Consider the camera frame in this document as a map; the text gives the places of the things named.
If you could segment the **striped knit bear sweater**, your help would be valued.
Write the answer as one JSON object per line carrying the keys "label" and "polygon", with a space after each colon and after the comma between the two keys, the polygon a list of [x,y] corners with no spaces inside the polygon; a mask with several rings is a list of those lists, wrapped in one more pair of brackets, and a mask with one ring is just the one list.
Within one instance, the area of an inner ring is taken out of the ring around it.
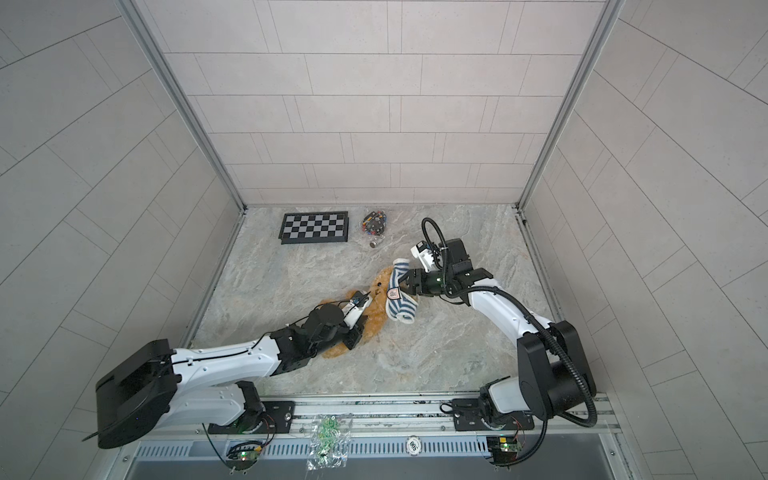
{"label": "striped knit bear sweater", "polygon": [[393,261],[393,269],[389,277],[386,291],[385,311],[392,321],[403,324],[413,324],[415,321],[418,301],[408,295],[399,286],[399,280],[409,271],[409,261],[397,258]]}

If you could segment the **brown teddy bear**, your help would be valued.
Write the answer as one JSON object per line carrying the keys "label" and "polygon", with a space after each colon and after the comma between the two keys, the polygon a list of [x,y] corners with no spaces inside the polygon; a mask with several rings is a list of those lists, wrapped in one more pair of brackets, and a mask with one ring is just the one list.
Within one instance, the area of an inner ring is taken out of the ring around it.
{"label": "brown teddy bear", "polygon": [[353,348],[370,342],[380,333],[387,323],[386,292],[392,271],[392,266],[386,267],[382,269],[372,281],[370,288],[371,302],[364,310],[360,319],[356,322],[355,327],[359,332],[356,333]]}

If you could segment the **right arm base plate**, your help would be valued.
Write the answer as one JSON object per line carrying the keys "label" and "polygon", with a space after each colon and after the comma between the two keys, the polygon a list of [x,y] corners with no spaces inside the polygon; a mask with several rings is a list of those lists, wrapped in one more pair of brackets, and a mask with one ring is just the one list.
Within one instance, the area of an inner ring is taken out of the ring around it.
{"label": "right arm base plate", "polygon": [[455,398],[440,405],[440,411],[449,416],[457,432],[533,430],[534,419],[529,412],[513,411],[495,419],[476,398]]}

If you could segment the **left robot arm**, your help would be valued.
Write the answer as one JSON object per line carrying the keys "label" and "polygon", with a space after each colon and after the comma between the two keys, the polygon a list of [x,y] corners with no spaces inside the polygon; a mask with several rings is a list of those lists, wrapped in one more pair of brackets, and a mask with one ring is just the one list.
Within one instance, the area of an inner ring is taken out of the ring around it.
{"label": "left robot arm", "polygon": [[302,322],[223,347],[173,349],[166,339],[147,343],[96,383],[98,447],[121,447],[168,426],[228,427],[260,413],[255,380],[303,368],[339,344],[355,347],[369,304],[321,304]]}

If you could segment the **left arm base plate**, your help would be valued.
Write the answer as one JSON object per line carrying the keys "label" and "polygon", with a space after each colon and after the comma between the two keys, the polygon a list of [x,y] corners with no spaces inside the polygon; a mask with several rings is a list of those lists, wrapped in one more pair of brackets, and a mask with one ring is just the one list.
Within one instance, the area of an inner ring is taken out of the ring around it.
{"label": "left arm base plate", "polygon": [[213,435],[287,434],[295,407],[293,401],[266,401],[261,409],[247,407],[227,425],[208,424],[207,432]]}

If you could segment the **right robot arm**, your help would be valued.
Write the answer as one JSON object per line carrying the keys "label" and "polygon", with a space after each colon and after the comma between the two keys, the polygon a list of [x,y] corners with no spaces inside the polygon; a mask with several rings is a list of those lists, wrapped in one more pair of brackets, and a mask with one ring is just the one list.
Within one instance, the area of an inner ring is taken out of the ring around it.
{"label": "right robot arm", "polygon": [[576,328],[533,313],[502,289],[484,268],[475,268],[464,244],[422,240],[411,249],[419,268],[396,273],[393,286],[405,296],[456,300],[488,318],[516,342],[517,375],[480,389],[479,415],[490,428],[528,413],[541,421],[560,417],[590,428],[597,424],[596,386]]}

